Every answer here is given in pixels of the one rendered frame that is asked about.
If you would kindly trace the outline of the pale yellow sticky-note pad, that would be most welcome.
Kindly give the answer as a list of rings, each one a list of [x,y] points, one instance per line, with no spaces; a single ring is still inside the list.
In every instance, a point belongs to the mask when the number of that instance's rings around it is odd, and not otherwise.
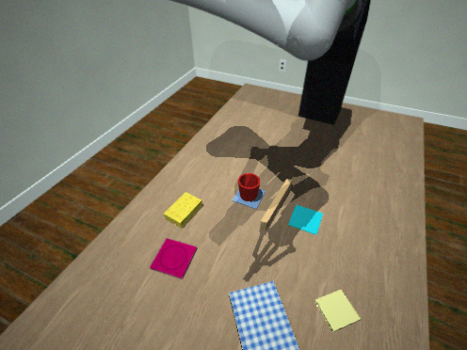
[[[342,290],[315,300],[332,332],[361,320]]]

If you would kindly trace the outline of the magenta square coaster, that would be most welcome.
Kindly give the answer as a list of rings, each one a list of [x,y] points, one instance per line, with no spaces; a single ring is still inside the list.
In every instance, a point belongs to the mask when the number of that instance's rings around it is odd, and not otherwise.
[[[183,279],[197,247],[166,239],[150,268]]]

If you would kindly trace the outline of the red cup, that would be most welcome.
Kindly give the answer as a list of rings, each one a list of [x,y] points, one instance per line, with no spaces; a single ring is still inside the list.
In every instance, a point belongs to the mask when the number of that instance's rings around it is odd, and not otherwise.
[[[246,173],[238,178],[238,186],[241,199],[253,201],[258,195],[260,179],[255,174]]]

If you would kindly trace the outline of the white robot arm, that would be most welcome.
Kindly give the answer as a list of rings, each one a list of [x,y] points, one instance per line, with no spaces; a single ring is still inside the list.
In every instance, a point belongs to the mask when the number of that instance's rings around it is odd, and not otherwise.
[[[305,61],[324,55],[336,33],[349,28],[362,8],[362,0],[170,1],[237,24]]]

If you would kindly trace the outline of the yellow sponge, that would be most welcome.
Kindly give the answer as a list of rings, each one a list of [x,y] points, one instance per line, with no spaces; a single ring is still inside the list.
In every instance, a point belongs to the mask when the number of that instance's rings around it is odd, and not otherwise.
[[[164,216],[167,221],[182,228],[201,207],[201,199],[184,193],[164,212]]]

